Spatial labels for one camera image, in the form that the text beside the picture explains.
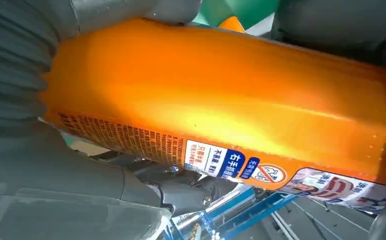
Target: cartoon image on label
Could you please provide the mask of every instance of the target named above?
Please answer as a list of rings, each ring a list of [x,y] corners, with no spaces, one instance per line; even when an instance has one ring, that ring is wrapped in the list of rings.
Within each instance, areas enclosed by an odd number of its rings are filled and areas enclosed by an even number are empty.
[[[386,185],[312,168],[297,171],[279,191],[370,212],[386,205]]]
[[[213,177],[235,178],[245,163],[245,155],[239,151],[188,140],[184,167]]]
[[[287,174],[284,169],[272,164],[260,164],[252,174],[252,178],[263,183],[279,183],[286,179]]]

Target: blue label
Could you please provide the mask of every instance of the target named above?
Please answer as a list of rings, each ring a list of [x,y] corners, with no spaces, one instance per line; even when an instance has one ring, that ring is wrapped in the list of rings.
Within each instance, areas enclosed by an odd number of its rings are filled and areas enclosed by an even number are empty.
[[[260,159],[257,157],[249,158],[249,161],[247,161],[247,165],[241,173],[240,177],[242,179],[249,179],[259,165],[259,161]]]
[[[335,199],[331,199],[331,200],[324,201],[324,202],[329,203],[329,204],[336,204],[336,203],[341,203],[341,202],[343,202],[343,200],[342,200],[342,199],[335,198]]]
[[[240,169],[242,169],[243,164],[245,163],[245,155],[239,151],[232,149],[227,149],[227,154],[225,155],[224,162],[219,170],[219,178],[226,179],[228,177],[235,178],[239,174]]]

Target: white label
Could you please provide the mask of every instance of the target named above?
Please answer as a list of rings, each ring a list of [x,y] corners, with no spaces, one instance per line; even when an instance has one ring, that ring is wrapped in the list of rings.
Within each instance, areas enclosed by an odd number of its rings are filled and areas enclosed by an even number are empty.
[[[263,183],[275,184],[286,179],[286,171],[272,164],[259,164],[252,173],[252,178]]]
[[[227,148],[187,140],[184,167],[216,177],[223,165]]]
[[[279,190],[326,203],[377,212],[386,205],[386,185],[303,168]]]

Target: warning icon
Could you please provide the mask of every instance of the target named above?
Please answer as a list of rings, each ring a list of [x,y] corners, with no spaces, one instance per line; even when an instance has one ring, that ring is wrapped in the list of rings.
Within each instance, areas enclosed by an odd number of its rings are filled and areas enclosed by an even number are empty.
[[[260,164],[252,174],[252,178],[263,183],[275,184],[286,179],[286,171],[272,164]]]

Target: orange plastic bottle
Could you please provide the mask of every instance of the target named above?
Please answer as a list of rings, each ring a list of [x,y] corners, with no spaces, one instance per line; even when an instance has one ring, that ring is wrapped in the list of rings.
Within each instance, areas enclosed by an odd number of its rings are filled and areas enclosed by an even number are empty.
[[[379,210],[386,70],[213,28],[133,19],[64,42],[46,121],[98,145]]]

